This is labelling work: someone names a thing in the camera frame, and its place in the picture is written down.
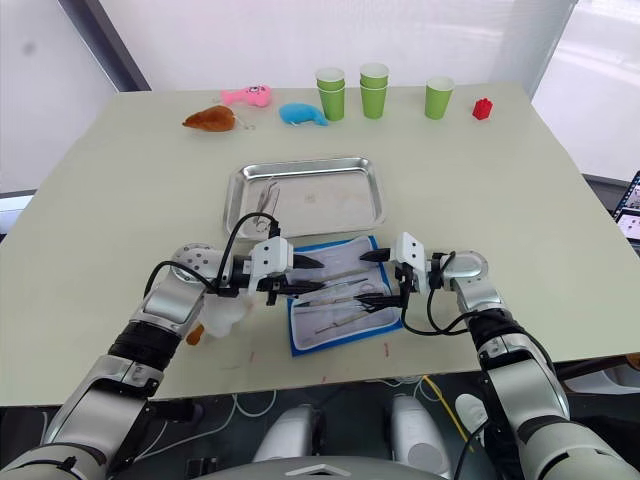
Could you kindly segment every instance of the blue plush toy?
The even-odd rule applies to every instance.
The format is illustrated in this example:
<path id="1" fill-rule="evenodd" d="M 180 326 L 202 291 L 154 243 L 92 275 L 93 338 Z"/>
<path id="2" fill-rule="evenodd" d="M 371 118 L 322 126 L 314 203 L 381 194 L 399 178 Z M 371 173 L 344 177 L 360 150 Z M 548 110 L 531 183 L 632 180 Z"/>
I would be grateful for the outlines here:
<path id="1" fill-rule="evenodd" d="M 284 123 L 292 123 L 294 125 L 308 121 L 314 121 L 318 125 L 329 125 L 320 110 L 306 103 L 287 103 L 283 105 L 280 107 L 280 118 Z"/>

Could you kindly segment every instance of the orange object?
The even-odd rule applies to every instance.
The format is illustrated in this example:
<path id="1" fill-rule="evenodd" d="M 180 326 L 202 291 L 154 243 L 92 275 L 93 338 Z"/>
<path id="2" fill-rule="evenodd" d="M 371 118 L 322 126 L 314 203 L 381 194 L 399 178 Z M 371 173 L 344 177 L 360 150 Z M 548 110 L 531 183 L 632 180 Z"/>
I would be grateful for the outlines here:
<path id="1" fill-rule="evenodd" d="M 189 345 L 197 345 L 203 332 L 204 327 L 199 323 L 198 326 L 189 335 L 187 335 L 187 343 Z"/>
<path id="2" fill-rule="evenodd" d="M 233 111 L 222 105 L 207 108 L 188 117 L 182 125 L 206 132 L 226 132 L 236 123 Z"/>

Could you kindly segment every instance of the pink plush toy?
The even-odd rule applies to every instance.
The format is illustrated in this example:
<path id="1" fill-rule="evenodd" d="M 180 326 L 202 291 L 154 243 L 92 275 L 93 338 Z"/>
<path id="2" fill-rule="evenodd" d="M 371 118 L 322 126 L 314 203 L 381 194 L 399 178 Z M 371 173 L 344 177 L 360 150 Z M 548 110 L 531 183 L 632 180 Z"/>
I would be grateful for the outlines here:
<path id="1" fill-rule="evenodd" d="M 231 105 L 234 102 L 245 101 L 256 107 L 266 107 L 271 102 L 271 89 L 266 85 L 247 87 L 242 90 L 220 92 L 222 103 Z"/>

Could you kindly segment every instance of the white wall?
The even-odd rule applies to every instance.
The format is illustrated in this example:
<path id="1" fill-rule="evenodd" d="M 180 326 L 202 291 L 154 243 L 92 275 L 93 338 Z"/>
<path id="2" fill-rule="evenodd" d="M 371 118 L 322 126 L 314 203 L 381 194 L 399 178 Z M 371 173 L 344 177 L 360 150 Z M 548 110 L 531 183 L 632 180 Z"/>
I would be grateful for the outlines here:
<path id="1" fill-rule="evenodd" d="M 311 87 L 314 71 L 382 61 L 395 85 L 433 75 L 533 93 L 571 0 L 101 0 L 154 90 Z"/>
<path id="2" fill-rule="evenodd" d="M 533 101 L 583 173 L 640 170 L 640 1 L 581 0 Z"/>
<path id="3" fill-rule="evenodd" d="M 0 192 L 37 188 L 114 93 L 58 2 L 0 0 Z"/>

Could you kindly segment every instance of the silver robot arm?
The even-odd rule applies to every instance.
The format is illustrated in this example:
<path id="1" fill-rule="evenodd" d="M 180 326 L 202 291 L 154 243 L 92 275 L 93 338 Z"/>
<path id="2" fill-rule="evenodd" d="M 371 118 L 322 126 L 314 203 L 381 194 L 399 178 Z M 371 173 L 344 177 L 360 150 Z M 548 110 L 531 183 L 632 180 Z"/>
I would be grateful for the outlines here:
<path id="1" fill-rule="evenodd" d="M 43 444 L 7 465 L 0 472 L 2 480 L 98 480 L 132 462 L 153 416 L 147 399 L 155 394 L 207 292 L 179 266 L 211 282 L 221 257 L 221 252 L 203 244 L 187 245 L 174 254 L 177 266 L 145 296 L 108 353 L 98 358 L 62 405 Z M 296 257 L 303 268 L 318 266 Z M 273 303 L 277 293 L 295 290 L 282 275 L 293 267 L 293 247 L 279 236 L 270 238 L 257 244 L 250 256 L 235 256 L 227 264 L 217 294 L 235 296 L 238 288 L 262 290 L 269 292 Z"/>
<path id="2" fill-rule="evenodd" d="M 640 479 L 633 467 L 590 429 L 572 422 L 569 404 L 544 348 L 511 316 L 477 252 L 426 263 L 427 276 L 454 291 L 483 370 L 489 419 L 515 440 L 527 480 Z"/>

